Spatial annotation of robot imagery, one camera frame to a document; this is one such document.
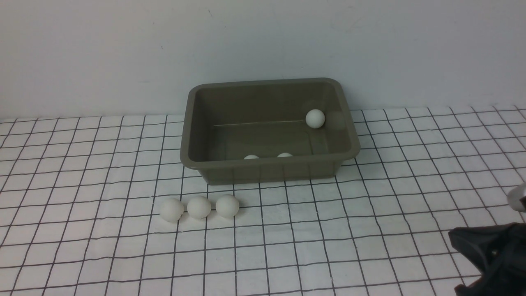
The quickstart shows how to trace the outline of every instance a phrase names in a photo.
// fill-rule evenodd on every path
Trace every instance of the table surface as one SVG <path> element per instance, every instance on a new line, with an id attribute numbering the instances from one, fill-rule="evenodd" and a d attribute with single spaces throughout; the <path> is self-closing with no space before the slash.
<path id="1" fill-rule="evenodd" d="M 453 295 L 479 272 L 458 226 L 524 222 L 526 109 L 352 111 L 337 176 L 208 186 L 183 167 L 181 116 L 0 123 L 1 295 Z M 234 194 L 233 220 L 159 204 Z"/>

